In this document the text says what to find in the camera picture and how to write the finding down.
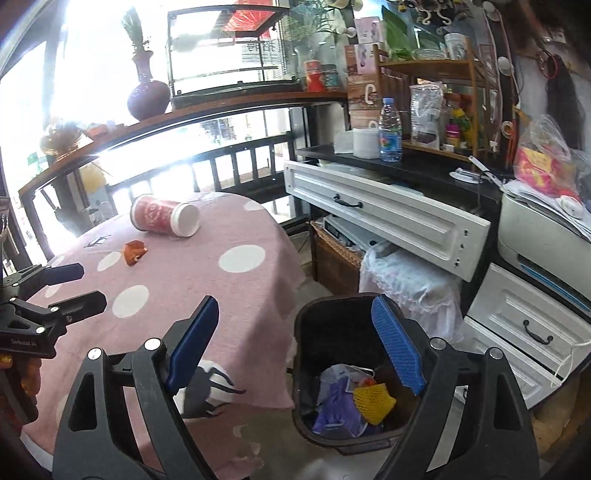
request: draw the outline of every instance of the glass pane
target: glass pane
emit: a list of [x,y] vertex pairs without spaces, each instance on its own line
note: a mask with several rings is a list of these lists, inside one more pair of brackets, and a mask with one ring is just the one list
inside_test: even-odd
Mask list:
[[263,207],[267,209],[277,223],[286,222],[295,218],[295,215],[291,214],[290,195],[263,203]]
[[141,181],[131,186],[131,194],[134,198],[137,198],[144,193],[152,193],[150,184],[147,181]]
[[230,155],[216,158],[217,175],[219,176],[222,190],[234,185],[234,173]]
[[284,160],[295,160],[290,158],[290,149],[287,146],[287,142],[275,145],[275,170],[283,171]]
[[215,190],[211,163],[208,161],[194,163],[193,171],[195,172],[195,178],[197,179],[199,190],[202,192],[213,192]]
[[120,189],[113,194],[113,202],[117,213],[129,213],[131,210],[131,199],[129,189]]
[[169,200],[186,200],[193,192],[193,174],[189,165],[179,165],[154,177],[154,195]]

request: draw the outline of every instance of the black handle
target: black handle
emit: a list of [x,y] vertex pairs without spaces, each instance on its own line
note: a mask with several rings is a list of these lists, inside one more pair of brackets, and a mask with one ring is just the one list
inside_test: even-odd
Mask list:
[[363,203],[361,202],[357,202],[357,205],[352,205],[351,203],[347,203],[346,201],[341,200],[340,195],[338,193],[333,198],[335,199],[336,203],[342,205],[343,207],[363,208]]
[[527,332],[527,334],[532,337],[536,342],[541,343],[542,345],[549,345],[550,342],[552,340],[554,340],[554,337],[552,335],[548,335],[548,338],[546,340],[544,340],[541,336],[536,335],[534,332],[530,332],[527,328],[527,326],[530,324],[529,320],[524,320],[523,321],[523,328],[525,329],[525,331]]

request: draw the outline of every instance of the potted plant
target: potted plant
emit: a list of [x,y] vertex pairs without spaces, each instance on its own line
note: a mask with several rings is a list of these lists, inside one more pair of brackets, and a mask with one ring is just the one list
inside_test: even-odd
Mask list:
[[154,52],[145,49],[148,40],[144,40],[142,24],[135,7],[125,13],[121,24],[134,46],[133,61],[139,80],[139,85],[133,89],[127,100],[129,113],[139,121],[161,115],[170,103],[170,88],[164,82],[152,80],[150,58]]

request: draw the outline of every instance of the metal screw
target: metal screw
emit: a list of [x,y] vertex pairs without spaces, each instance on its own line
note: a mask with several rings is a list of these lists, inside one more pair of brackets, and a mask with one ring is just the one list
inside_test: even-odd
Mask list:
[[161,344],[162,342],[159,338],[151,338],[149,340],[146,340],[146,342],[144,343],[144,348],[146,350],[156,350],[160,347]]
[[100,348],[93,348],[90,352],[88,352],[88,358],[91,360],[96,360],[102,354],[103,352],[100,351]]
[[446,346],[446,343],[443,338],[435,337],[431,339],[429,345],[431,345],[435,350],[443,350]]
[[503,351],[500,348],[497,348],[496,346],[491,348],[491,350],[488,353],[495,360],[500,360],[501,358],[503,358]]

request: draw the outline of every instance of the paper cup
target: paper cup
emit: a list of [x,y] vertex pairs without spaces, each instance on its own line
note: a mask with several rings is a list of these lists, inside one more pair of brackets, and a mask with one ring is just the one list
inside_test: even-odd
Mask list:
[[353,155],[359,158],[379,158],[379,130],[377,128],[353,129]]
[[129,215],[134,227],[143,232],[187,237],[199,229],[199,209],[195,205],[150,194],[136,198]]

